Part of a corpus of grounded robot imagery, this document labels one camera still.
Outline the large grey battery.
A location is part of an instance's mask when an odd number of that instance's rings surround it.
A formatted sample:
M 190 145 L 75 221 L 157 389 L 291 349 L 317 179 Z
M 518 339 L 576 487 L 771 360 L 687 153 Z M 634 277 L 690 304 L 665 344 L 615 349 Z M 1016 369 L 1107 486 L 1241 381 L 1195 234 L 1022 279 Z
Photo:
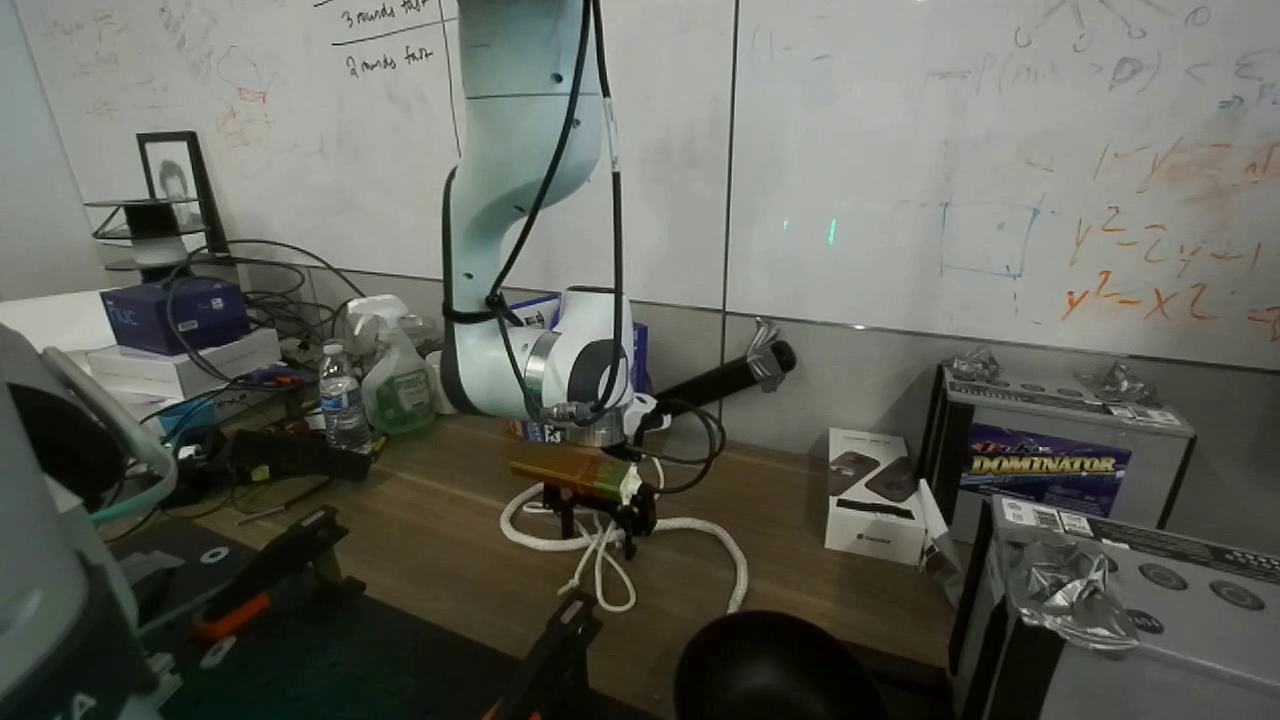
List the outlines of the large grey battery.
M 997 547 L 1036 536 L 1105 555 L 1135 648 L 1083 650 L 1021 621 Z M 995 496 L 947 674 L 955 720 L 1280 720 L 1280 557 Z

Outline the flat white box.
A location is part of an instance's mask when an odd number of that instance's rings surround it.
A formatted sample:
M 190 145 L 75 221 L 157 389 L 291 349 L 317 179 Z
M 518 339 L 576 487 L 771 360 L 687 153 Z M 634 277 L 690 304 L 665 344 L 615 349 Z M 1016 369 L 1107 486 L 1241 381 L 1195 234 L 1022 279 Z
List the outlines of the flat white box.
M 91 351 L 84 359 L 91 377 L 106 389 L 165 398 L 189 398 L 282 359 L 279 336 L 271 328 L 257 328 L 201 355 L 215 374 L 186 354 L 164 356 L 122 346 Z

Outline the teal box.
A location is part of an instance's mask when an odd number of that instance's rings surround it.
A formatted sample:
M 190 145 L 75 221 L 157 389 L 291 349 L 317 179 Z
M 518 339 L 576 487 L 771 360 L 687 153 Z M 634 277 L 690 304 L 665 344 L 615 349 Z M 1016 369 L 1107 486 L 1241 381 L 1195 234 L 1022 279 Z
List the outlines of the teal box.
M 216 401 L 209 396 L 172 405 L 157 414 L 157 421 L 163 442 L 182 439 L 189 433 L 218 424 Z

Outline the grey battery with blue label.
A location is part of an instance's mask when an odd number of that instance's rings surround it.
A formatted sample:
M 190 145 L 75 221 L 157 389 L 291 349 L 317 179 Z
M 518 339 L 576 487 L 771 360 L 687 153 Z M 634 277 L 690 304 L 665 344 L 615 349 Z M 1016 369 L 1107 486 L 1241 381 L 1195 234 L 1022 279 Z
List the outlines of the grey battery with blue label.
M 1161 529 L 1196 441 L 1172 409 L 1106 400 L 1071 375 L 983 380 L 942 364 L 918 471 L 960 542 L 992 495 Z

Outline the black picture frame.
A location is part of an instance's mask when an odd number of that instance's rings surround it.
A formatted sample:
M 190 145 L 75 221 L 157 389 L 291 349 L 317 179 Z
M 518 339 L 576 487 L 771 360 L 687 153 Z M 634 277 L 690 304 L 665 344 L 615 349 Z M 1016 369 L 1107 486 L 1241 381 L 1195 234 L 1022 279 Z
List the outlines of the black picture frame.
M 169 204 L 184 238 L 228 256 L 227 231 L 196 131 L 142 132 L 136 142 L 150 197 Z

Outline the crumpled foil wad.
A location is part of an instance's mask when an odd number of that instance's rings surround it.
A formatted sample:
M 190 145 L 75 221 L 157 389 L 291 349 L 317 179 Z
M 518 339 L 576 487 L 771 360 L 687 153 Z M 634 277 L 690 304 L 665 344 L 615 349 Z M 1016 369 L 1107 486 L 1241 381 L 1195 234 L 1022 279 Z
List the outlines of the crumpled foil wad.
M 1000 379 L 1001 366 L 991 347 L 978 345 L 946 359 L 943 365 L 963 382 L 993 384 Z
M 1021 621 L 1069 644 L 1121 652 L 1140 642 L 1125 606 L 1110 589 L 1108 561 L 1070 538 L 1004 539 L 997 547 L 1006 598 Z
M 1156 386 L 1121 360 L 1115 360 L 1106 368 L 1083 372 L 1076 378 L 1089 392 L 1106 404 L 1160 406 Z

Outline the black clamp with orange grip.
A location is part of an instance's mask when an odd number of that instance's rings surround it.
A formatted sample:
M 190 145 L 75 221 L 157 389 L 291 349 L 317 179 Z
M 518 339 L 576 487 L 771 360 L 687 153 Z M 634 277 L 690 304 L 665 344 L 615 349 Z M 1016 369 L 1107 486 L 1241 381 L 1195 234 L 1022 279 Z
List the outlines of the black clamp with orange grip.
M 193 615 L 195 637 L 216 643 L 243 630 L 271 607 L 271 592 L 291 578 L 310 575 L 323 591 L 365 592 L 366 583 L 344 574 L 337 557 L 335 547 L 348 534 L 332 505 L 300 518 Z
M 483 720 L 585 720 L 588 651 L 603 628 L 596 609 L 594 596 L 570 592 Z

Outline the black round dome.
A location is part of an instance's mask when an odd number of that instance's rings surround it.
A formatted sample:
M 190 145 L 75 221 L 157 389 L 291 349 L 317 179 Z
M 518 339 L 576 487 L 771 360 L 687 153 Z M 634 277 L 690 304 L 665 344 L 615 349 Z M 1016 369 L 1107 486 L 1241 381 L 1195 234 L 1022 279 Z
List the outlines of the black round dome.
M 785 612 L 699 629 L 675 671 L 677 720 L 890 720 L 873 675 L 837 638 Z

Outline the spray bottle with green liquid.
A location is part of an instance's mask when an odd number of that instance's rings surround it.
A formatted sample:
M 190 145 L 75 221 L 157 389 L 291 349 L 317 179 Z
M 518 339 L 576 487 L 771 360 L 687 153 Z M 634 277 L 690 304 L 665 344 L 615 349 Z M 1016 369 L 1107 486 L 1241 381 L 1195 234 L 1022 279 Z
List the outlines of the spray bottle with green liquid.
M 353 333 L 371 329 L 378 359 L 361 384 L 366 415 L 384 436 L 403 436 L 426 428 L 435 418 L 428 364 L 402 325 L 408 307 L 394 295 L 351 300 L 347 313 Z

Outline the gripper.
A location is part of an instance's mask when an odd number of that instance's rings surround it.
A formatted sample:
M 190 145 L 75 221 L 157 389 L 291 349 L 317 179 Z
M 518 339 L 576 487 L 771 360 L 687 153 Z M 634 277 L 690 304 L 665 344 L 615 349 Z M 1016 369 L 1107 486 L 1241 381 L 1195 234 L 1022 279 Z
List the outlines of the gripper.
M 561 538 L 570 541 L 579 536 L 575 509 L 588 509 L 609 518 L 620 529 L 618 544 L 623 559 L 630 562 L 637 552 L 636 538 L 653 534 L 658 514 L 655 502 L 637 502 L 605 498 L 595 495 L 577 495 L 573 489 L 556 484 L 543 486 L 543 507 L 552 511 L 559 523 Z

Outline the black cylinder with foil end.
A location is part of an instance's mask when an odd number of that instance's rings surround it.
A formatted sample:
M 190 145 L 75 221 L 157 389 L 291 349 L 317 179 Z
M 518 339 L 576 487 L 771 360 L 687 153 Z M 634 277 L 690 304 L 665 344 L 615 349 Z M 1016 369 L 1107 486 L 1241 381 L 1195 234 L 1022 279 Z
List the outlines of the black cylinder with foil end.
M 686 406 L 718 404 L 748 389 L 773 393 L 797 366 L 797 355 L 781 338 L 780 328 L 763 318 L 755 319 L 755 334 L 745 352 L 691 379 L 657 393 L 660 409 L 686 413 Z

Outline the whiteboard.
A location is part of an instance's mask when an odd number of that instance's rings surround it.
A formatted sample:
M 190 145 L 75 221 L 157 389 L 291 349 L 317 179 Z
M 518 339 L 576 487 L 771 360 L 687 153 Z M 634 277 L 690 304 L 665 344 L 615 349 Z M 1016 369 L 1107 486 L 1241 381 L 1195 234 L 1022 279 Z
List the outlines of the whiteboard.
M 443 278 L 458 0 L 15 0 L 86 200 Z M 632 299 L 1280 370 L 1280 0 L 602 0 Z

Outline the white box with black print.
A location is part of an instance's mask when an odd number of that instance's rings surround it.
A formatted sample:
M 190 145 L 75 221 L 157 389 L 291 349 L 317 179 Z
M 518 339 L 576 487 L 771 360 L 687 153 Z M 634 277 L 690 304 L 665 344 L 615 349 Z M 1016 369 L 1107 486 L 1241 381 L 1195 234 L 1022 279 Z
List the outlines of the white box with black print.
M 916 566 L 927 527 L 905 441 L 840 428 L 827 439 L 824 547 Z

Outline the clear water bottle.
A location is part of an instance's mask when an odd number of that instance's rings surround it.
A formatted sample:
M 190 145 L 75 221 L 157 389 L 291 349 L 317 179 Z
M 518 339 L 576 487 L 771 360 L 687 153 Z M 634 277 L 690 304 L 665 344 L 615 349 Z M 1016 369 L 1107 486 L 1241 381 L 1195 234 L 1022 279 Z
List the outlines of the clear water bottle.
M 323 346 L 317 392 L 326 443 L 338 450 L 369 454 L 372 430 L 365 413 L 361 383 L 349 354 L 338 341 L 332 340 Z

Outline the small dark blue box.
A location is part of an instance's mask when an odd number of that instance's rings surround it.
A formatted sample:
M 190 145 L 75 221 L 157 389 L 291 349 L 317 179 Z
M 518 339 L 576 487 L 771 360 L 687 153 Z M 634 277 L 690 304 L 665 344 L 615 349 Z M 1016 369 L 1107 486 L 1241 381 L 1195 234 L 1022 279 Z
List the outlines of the small dark blue box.
M 251 332 L 238 284 L 179 277 L 99 293 L 116 345 L 164 356 L 221 347 Z

